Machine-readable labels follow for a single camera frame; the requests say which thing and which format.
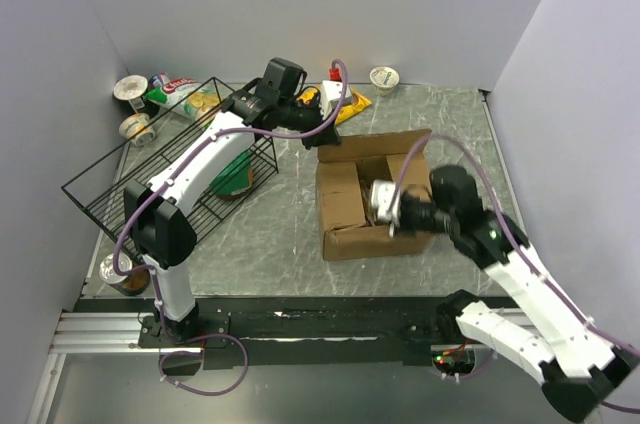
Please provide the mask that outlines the brown cardboard express box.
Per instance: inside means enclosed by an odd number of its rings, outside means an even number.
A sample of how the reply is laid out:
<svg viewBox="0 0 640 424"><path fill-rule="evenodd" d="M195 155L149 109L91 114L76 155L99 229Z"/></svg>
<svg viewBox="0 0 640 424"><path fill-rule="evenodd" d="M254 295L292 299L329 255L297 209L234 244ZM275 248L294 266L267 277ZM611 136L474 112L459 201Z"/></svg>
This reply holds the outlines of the brown cardboard express box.
<svg viewBox="0 0 640 424"><path fill-rule="evenodd" d="M376 180L402 179L402 188L422 200L429 198L429 166L421 150L403 163L413 144L427 129L385 134L345 136L338 146L317 150L316 208L322 258L342 261L423 253L433 236L390 235L376 220L369 193Z"/></svg>

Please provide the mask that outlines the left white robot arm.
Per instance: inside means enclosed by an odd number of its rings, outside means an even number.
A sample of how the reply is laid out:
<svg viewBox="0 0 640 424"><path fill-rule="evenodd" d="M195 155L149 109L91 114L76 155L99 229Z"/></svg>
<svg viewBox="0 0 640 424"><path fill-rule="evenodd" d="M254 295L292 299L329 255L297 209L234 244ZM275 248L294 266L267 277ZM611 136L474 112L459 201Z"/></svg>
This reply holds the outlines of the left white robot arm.
<svg viewBox="0 0 640 424"><path fill-rule="evenodd" d="M351 99L345 64L336 59L337 81L322 83L310 103L305 70L273 58L264 74L231 92L209 126L190 147L148 183L124 190L125 224L113 253L131 239L150 274L162 333L174 345L191 343L198 333L199 308L186 260L197 233L188 221L194 205L219 174L262 137L298 139L307 149L337 145L335 121Z"/></svg>

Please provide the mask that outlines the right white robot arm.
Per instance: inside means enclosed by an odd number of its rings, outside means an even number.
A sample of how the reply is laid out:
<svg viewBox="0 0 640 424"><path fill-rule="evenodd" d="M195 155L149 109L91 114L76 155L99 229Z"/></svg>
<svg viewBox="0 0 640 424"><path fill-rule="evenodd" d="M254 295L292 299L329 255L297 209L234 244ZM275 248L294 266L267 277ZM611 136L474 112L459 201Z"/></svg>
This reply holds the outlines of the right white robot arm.
<svg viewBox="0 0 640 424"><path fill-rule="evenodd" d="M447 235L534 327L524 329L478 297L458 291L440 306L439 335L452 343L466 337L489 346L529 374L562 417L584 421L638 367L638 350L597 328L579 310L515 222L484 206L475 179L463 167L436 168L429 181L427 201L392 185L393 229Z"/></svg>

